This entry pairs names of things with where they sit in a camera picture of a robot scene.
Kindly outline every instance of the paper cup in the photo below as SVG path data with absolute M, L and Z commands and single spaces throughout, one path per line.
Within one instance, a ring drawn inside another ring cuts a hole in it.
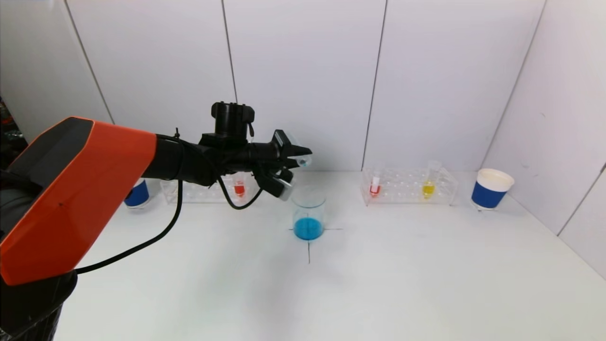
M 513 183 L 511 175 L 500 170 L 480 169 L 471 200 L 479 209 L 493 209 L 501 202 Z
M 144 179 L 139 179 L 132 191 L 128 194 L 124 203 L 130 208 L 138 208 L 147 202 L 150 198 L 150 193 L 147 190 L 147 184 Z

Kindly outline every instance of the glass beaker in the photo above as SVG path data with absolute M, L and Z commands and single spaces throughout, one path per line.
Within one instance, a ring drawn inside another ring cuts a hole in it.
M 303 240 L 314 240 L 324 231 L 326 195 L 319 186 L 296 187 L 292 196 L 295 204 L 293 232 Z

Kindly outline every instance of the white wall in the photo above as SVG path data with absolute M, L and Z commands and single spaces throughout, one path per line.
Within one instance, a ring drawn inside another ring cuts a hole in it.
M 479 169 L 543 4 L 389 1 L 365 166 Z
M 606 173 L 598 178 L 560 238 L 606 279 Z
M 62 1 L 0 0 L 0 96 L 29 142 L 68 116 L 111 122 Z
M 484 163 L 554 233 L 606 161 L 606 2 L 549 0 Z
M 197 143 L 235 101 L 221 0 L 68 0 L 116 124 Z
M 358 171 L 385 0 L 225 0 L 238 101 L 256 141 L 289 130 L 312 169 Z

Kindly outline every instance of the clear acrylic test tube rack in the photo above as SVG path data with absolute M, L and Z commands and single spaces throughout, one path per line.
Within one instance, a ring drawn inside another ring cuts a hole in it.
M 252 177 L 251 173 L 243 174 L 244 196 L 239 197 L 234 190 L 234 179 L 231 175 L 221 177 L 225 183 L 225 188 L 234 203 L 248 202 L 259 190 L 259 186 Z M 162 193 L 169 204 L 177 202 L 177 180 L 160 181 Z M 212 186 L 205 187 L 198 184 L 183 181 L 183 202 L 184 203 L 227 203 L 225 195 L 218 182 Z
M 369 204 L 452 204 L 459 182 L 442 167 L 433 195 L 425 199 L 422 191 L 427 171 L 427 168 L 381 169 L 381 191 L 373 197 L 370 195 L 373 169 L 364 168 L 360 185 L 364 202 L 367 206 Z

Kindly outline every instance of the blue liquid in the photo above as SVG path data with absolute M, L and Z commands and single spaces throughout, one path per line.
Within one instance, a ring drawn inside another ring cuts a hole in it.
M 301 218 L 296 221 L 293 231 L 303 240 L 314 240 L 322 235 L 322 223 L 314 218 Z

